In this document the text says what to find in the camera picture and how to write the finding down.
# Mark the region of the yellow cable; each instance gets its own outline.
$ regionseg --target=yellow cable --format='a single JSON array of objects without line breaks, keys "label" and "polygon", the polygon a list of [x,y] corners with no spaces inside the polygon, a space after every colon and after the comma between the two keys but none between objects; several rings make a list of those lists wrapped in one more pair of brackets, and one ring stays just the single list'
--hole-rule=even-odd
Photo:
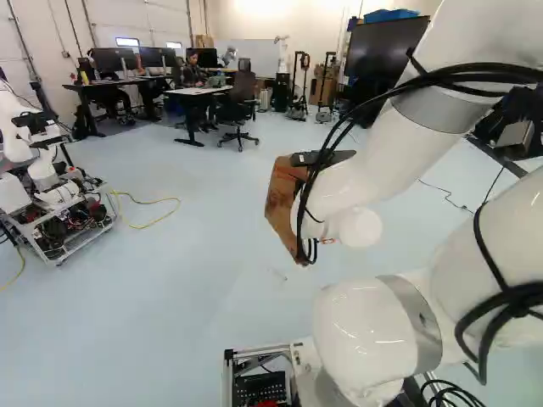
[{"label": "yellow cable", "polygon": [[19,257],[20,257],[20,270],[14,278],[12,278],[8,282],[6,282],[3,286],[0,287],[0,292],[8,288],[10,285],[12,285],[20,277],[20,275],[23,274],[23,271],[25,270],[26,260],[23,254],[20,252],[20,248],[17,248],[17,253],[19,254]]},{"label": "yellow cable", "polygon": [[[115,201],[117,202],[117,207],[119,208],[119,216],[120,218],[129,226],[131,227],[132,229],[138,229],[138,230],[142,230],[142,229],[146,229],[152,225],[154,225],[155,223],[159,223],[161,220],[164,220],[165,218],[167,218],[168,216],[172,215],[174,212],[177,212],[177,210],[179,209],[179,207],[181,206],[181,199],[179,198],[162,198],[162,199],[157,199],[156,201],[138,201],[137,199],[135,199],[129,192],[121,192],[121,191],[111,191],[110,193],[111,195],[113,195],[115,197]],[[152,205],[152,204],[157,204],[159,202],[164,202],[164,201],[177,201],[177,205],[176,207],[171,210],[170,212],[168,212],[166,215],[164,216],[161,216],[159,217],[159,219],[155,219],[151,222],[149,222],[147,225],[131,225],[130,223],[128,223],[123,214],[122,214],[122,207],[120,206],[120,199],[119,199],[119,195],[126,195],[127,197],[129,197],[133,203],[135,204],[140,204],[140,205]]]}]

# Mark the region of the man sitting at desk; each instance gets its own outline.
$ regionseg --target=man sitting at desk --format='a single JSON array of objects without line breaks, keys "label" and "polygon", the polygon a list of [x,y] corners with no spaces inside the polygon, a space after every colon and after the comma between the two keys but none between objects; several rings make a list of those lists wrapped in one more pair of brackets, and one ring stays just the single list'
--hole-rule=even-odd
[{"label": "man sitting at desk", "polygon": [[[91,66],[96,69],[94,59],[92,59],[92,49],[87,52],[89,62]],[[101,79],[111,79],[114,81],[119,80],[119,76],[115,72],[104,72],[102,70],[98,71]],[[90,81],[96,80],[95,77],[88,78]],[[117,86],[107,86],[107,87],[89,87],[87,89],[87,97],[95,103],[100,103],[105,107],[108,116],[112,119],[116,119],[117,114],[117,103],[122,102],[123,107],[125,108],[125,118],[126,123],[133,125],[136,121],[132,115],[132,104],[130,102],[130,97],[125,91],[122,91]]]},{"label": "man sitting at desk", "polygon": [[[207,80],[207,75],[202,71],[198,66],[198,53],[195,49],[191,49],[187,52],[187,66],[183,68],[182,71],[182,85],[184,87],[201,87],[205,84]],[[212,98],[197,98],[196,99],[196,114],[199,119],[199,127],[202,131],[206,133],[210,130],[218,130],[218,127],[215,126],[210,120],[208,120],[205,112],[207,108],[210,108],[210,119],[213,120],[215,117],[215,104],[213,103]]]}]

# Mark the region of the black desk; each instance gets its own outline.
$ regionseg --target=black desk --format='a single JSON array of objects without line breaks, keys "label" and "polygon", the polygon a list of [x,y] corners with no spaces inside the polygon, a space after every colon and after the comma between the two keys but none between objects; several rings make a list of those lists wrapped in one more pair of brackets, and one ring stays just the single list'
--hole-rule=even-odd
[{"label": "black desk", "polygon": [[182,142],[183,144],[189,144],[195,147],[203,147],[204,144],[197,142],[194,138],[194,121],[193,121],[193,112],[194,109],[194,100],[195,98],[203,98],[205,96],[212,95],[213,93],[225,92],[232,89],[232,86],[223,86],[223,87],[185,87],[183,89],[176,89],[175,91],[166,91],[165,95],[168,95],[171,98],[176,98],[179,103],[185,108],[187,118],[187,131],[188,139],[185,138],[176,138],[174,142]]},{"label": "black desk", "polygon": [[90,127],[89,136],[104,137],[103,133],[98,131],[98,126],[96,124],[96,119],[92,116],[91,107],[89,105],[89,100],[86,94],[87,89],[96,89],[96,88],[105,88],[105,87],[119,87],[126,85],[140,85],[144,82],[157,81],[158,79],[173,79],[173,75],[157,75],[157,76],[138,76],[130,79],[123,79],[119,81],[95,81],[89,85],[63,85],[64,89],[69,91],[77,92],[79,95],[79,100],[81,101],[81,107],[87,123]]}]

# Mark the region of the cardboard piece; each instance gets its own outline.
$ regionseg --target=cardboard piece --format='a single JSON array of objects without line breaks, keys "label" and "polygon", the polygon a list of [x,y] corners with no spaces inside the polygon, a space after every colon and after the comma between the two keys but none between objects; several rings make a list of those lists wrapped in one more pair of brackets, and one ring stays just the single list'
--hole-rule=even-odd
[{"label": "cardboard piece", "polygon": [[296,236],[290,227],[290,210],[294,204],[296,182],[307,179],[306,167],[290,165],[290,156],[279,156],[271,171],[270,186],[266,198],[264,216],[279,235],[285,248],[299,265],[307,262],[297,257]]},{"label": "cardboard piece", "polygon": [[194,45],[196,48],[215,48],[213,37],[202,34],[195,36]]},{"label": "cardboard piece", "polygon": [[[333,79],[324,81],[324,91],[322,92],[322,106],[330,106],[335,97],[337,82]],[[318,106],[321,97],[322,79],[313,79],[311,81],[311,93],[309,95],[309,104]]]}]

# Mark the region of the computer monitor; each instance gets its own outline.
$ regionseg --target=computer monitor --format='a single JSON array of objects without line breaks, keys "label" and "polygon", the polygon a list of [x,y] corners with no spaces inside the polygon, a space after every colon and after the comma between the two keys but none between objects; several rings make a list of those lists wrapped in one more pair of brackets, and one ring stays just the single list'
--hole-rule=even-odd
[{"label": "computer monitor", "polygon": [[173,68],[177,66],[176,50],[174,48],[160,48],[160,54],[164,55],[166,66]]},{"label": "computer monitor", "polygon": [[162,48],[140,47],[139,56],[142,59],[143,68],[154,68],[162,66]]},{"label": "computer monitor", "polygon": [[350,37],[345,74],[398,81],[409,60],[407,49],[417,46],[429,21],[423,16],[358,25]]},{"label": "computer monitor", "polygon": [[187,48],[188,53],[195,50],[198,53],[198,65],[201,68],[217,68],[217,49],[216,48]]},{"label": "computer monitor", "polygon": [[[394,87],[409,61],[407,50],[417,47],[428,23],[429,17],[423,16],[362,24],[353,30],[344,71],[355,79],[345,90],[350,100],[348,109]],[[383,105],[368,107],[356,121],[370,127]]]},{"label": "computer monitor", "polygon": [[128,70],[136,70],[137,69],[137,59],[136,54],[130,47],[118,47],[118,55],[119,58],[123,58],[125,60],[126,68]]},{"label": "computer monitor", "polygon": [[94,48],[92,50],[92,59],[94,59],[96,67],[104,72],[121,71],[121,58],[125,60],[128,70],[135,70],[137,68],[136,55],[131,48]]}]

